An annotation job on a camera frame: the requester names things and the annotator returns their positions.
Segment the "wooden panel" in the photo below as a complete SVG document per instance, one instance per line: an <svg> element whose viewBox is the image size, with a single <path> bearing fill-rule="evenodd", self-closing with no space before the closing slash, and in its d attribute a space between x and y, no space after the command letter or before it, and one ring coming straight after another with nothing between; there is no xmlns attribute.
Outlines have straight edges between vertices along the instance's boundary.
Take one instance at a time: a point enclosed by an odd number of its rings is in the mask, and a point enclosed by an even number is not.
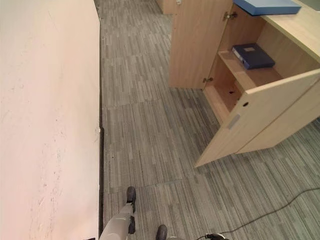
<svg viewBox="0 0 320 240"><path fill-rule="evenodd" d="M245 91L195 166L238 152L303 95L319 76L317 69Z"/></svg>
<svg viewBox="0 0 320 240"><path fill-rule="evenodd" d="M283 78L320 68L320 63L268 23L257 44L275 61L274 69Z"/></svg>
<svg viewBox="0 0 320 240"><path fill-rule="evenodd" d="M302 6L297 14L261 17L320 63L320 14L302 2L294 1Z"/></svg>
<svg viewBox="0 0 320 240"><path fill-rule="evenodd" d="M271 148L320 116L320 80L237 153Z"/></svg>
<svg viewBox="0 0 320 240"><path fill-rule="evenodd" d="M208 82L203 90L214 115L222 124L229 116L241 96L235 85L236 79L223 61L217 57L210 75L213 81Z"/></svg>
<svg viewBox="0 0 320 240"><path fill-rule="evenodd" d="M184 0L173 19L169 86L202 89L227 21L232 0Z"/></svg>
<svg viewBox="0 0 320 240"><path fill-rule="evenodd" d="M156 0L156 3L158 4L162 12L164 12L164 2L165 0Z"/></svg>
<svg viewBox="0 0 320 240"><path fill-rule="evenodd" d="M245 69L243 63L232 51L219 51L218 54L234 75L239 89L242 92L282 79L282 77L272 67L250 70Z"/></svg>
<svg viewBox="0 0 320 240"><path fill-rule="evenodd" d="M231 12L237 17L228 21L222 37L219 50L231 50L233 45L255 43L266 21L259 16L251 16L237 5Z"/></svg>
<svg viewBox="0 0 320 240"><path fill-rule="evenodd" d="M177 9L176 0L156 0L163 14L174 14Z"/></svg>
<svg viewBox="0 0 320 240"><path fill-rule="evenodd" d="M222 125L230 114L228 107L217 92L214 85L206 86L203 90L203 93L208 100L216 119L220 125Z"/></svg>

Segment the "blue box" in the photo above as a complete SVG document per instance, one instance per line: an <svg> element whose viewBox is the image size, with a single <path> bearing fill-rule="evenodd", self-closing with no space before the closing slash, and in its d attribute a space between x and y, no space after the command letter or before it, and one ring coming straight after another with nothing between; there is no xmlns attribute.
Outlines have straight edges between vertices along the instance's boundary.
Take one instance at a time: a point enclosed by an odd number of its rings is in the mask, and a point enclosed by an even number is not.
<svg viewBox="0 0 320 240"><path fill-rule="evenodd" d="M246 69L271 68L275 61L256 43L234 45L232 52Z"/></svg>
<svg viewBox="0 0 320 240"><path fill-rule="evenodd" d="M253 16L296 14L301 8L291 0L233 0L233 2Z"/></svg>

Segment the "desk top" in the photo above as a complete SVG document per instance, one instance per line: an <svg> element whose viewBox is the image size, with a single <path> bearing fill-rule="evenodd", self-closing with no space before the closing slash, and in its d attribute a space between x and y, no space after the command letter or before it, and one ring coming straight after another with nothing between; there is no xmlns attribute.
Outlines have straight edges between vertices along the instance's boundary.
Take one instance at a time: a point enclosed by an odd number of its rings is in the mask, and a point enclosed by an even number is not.
<svg viewBox="0 0 320 240"><path fill-rule="evenodd" d="M261 16L320 63L320 12L297 2L297 14Z"/></svg>

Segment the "open cabinet door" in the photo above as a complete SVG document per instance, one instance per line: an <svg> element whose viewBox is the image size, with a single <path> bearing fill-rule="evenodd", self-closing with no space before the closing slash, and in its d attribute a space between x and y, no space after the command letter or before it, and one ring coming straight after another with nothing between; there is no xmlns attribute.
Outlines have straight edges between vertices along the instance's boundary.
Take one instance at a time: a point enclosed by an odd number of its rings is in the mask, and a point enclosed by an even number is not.
<svg viewBox="0 0 320 240"><path fill-rule="evenodd" d="M320 80L237 153L271 148L320 116Z"/></svg>
<svg viewBox="0 0 320 240"><path fill-rule="evenodd" d="M320 69L316 69L245 91L195 166L238 152L289 109L319 78Z"/></svg>
<svg viewBox="0 0 320 240"><path fill-rule="evenodd" d="M169 86L202 89L218 51L232 0L182 0L173 15Z"/></svg>

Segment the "power cord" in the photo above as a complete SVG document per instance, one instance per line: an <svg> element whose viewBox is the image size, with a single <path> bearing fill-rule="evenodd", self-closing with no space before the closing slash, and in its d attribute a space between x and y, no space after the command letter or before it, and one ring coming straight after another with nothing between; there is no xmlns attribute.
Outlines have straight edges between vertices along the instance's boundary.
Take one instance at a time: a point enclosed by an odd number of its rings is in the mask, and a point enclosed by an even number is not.
<svg viewBox="0 0 320 240"><path fill-rule="evenodd" d="M315 190L320 190L320 187L310 188L310 189L304 190L304 191L300 192L298 195L296 195L296 196L295 196L292 200L290 200L286 205L284 205L284 206L282 206L282 207L280 207L280 208L278 208L278 209L276 209L276 210L274 210L274 211L268 212L268 213L266 213L266 214L264 214L264 215L262 215L262 216L259 216L259 217L257 217L256 219L253 219L253 220L251 220L251 221L249 221L249 222L247 222L247 223L245 223L245 224L243 224L243 225L241 225L241 226L239 226L239 227L237 227L237 228L235 228L235 229L233 229L233 230L230 230L230 231L222 231L222 232L220 232L220 234L230 234L230 233L233 233L233 232L235 232L235 231L237 231L237 230L239 230L239 229L241 229L241 228L243 228L243 227L245 227L245 226L247 226L247 225L249 225L249 224L252 224L253 222L255 222L255 221L259 220L259 219L264 218L265 216L268 216L268 215L270 215L270 214L274 214L274 213L276 213L276 212L284 209L285 207L289 206L294 200L296 200L297 197L299 197L300 195L302 195L302 194L304 194L304 193L306 193L306 192L315 191Z"/></svg>

